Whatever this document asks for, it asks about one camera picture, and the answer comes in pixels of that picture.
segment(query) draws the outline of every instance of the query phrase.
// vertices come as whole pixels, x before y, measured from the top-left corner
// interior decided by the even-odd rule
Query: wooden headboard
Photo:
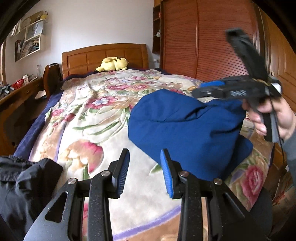
[[[106,57],[124,57],[129,67],[148,68],[146,44],[103,44],[64,52],[62,54],[63,78],[70,74],[94,71]]]

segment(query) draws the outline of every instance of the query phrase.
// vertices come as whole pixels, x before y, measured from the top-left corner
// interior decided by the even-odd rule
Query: white wall
[[[8,37],[5,52],[7,83],[24,74],[37,74],[51,63],[61,63],[62,53],[91,45],[145,43],[153,67],[153,0],[41,0],[25,17],[47,10],[44,51],[14,62],[15,41]]]

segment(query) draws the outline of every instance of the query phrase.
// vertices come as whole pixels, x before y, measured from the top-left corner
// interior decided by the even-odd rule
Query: bedspread
[[[176,240],[181,201],[166,193],[161,167],[128,139],[128,122],[139,99],[161,88],[190,95],[200,81],[157,70],[102,72],[66,81],[61,99],[45,117],[30,161],[51,158],[63,166],[58,190],[69,178],[92,178],[117,160],[123,148],[130,150],[130,166],[120,199],[110,199],[114,240]],[[246,158],[227,178],[226,184],[250,210],[269,168],[272,144],[244,120],[241,134],[254,144]],[[88,199],[83,212],[87,233]]]

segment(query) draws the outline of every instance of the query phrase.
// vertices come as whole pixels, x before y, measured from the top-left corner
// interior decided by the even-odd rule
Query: red basket
[[[20,79],[17,82],[15,82],[14,84],[12,84],[11,86],[17,90],[18,88],[21,88],[22,85],[24,84],[24,79]]]

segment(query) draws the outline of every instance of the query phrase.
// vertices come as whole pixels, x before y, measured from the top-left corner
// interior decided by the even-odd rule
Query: yellow plush toy
[[[128,61],[125,58],[108,57],[104,58],[100,67],[96,68],[97,71],[114,71],[126,70]]]

